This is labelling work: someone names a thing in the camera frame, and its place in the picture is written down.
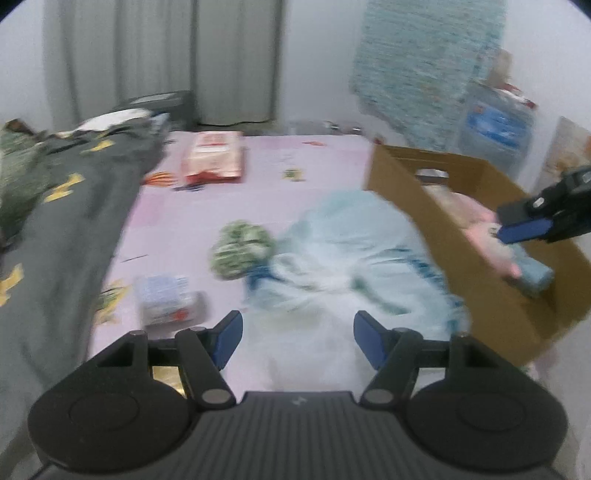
snack package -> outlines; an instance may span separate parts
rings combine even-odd
[[[143,326],[204,320],[200,319],[202,296],[189,291],[187,277],[139,277],[134,281],[134,293]]]
[[[239,181],[243,170],[241,137],[241,132],[197,133],[183,160],[185,183]]]

light blue plastic bag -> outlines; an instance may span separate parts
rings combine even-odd
[[[235,354],[266,380],[245,389],[360,394],[374,372],[353,338],[358,310],[427,339],[468,326],[413,223],[372,192],[331,194],[287,231],[269,268],[279,280],[257,282]]]

white curtain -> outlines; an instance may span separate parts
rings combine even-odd
[[[46,0],[55,128],[173,90],[194,92],[203,124],[270,119],[279,1]]]

blue object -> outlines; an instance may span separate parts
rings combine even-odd
[[[212,330],[217,333],[212,361],[218,370],[222,370],[230,360],[240,340],[242,340],[242,314],[237,310],[233,310]]]
[[[518,244],[526,240],[541,238],[547,234],[554,223],[547,218],[532,220],[517,225],[503,226],[496,237],[506,245]]]
[[[537,297],[554,281],[554,270],[531,258],[521,245],[511,245],[515,263],[521,269],[521,278],[515,285],[528,297]]]
[[[254,292],[258,288],[259,283],[263,278],[270,278],[272,280],[281,281],[279,278],[273,275],[271,269],[269,268],[268,262],[255,265],[246,272],[245,281],[247,293],[251,294],[252,292]]]
[[[512,150],[521,148],[528,136],[528,126],[524,121],[483,102],[476,102],[466,119],[466,126],[474,133]]]
[[[353,321],[353,336],[374,370],[379,370],[388,358],[382,334],[387,330],[367,312],[357,312]]]

yellow pattern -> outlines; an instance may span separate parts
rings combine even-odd
[[[115,142],[113,142],[112,140],[103,140],[97,146],[89,148],[88,150],[82,150],[80,153],[98,152],[103,148],[110,147],[111,145],[115,145]]]
[[[13,288],[24,277],[25,275],[22,271],[22,264],[18,264],[12,269],[12,273],[10,273],[6,280],[0,281],[0,307],[5,305],[10,298],[8,290]]]
[[[67,197],[70,193],[72,193],[72,191],[69,190],[69,188],[72,185],[75,185],[76,183],[80,183],[81,181],[84,181],[84,177],[82,175],[80,175],[79,173],[71,174],[68,177],[68,181],[54,188],[53,191],[47,197],[45,197],[45,200],[43,200],[43,202],[48,203],[57,199],[61,199],[63,197]]]

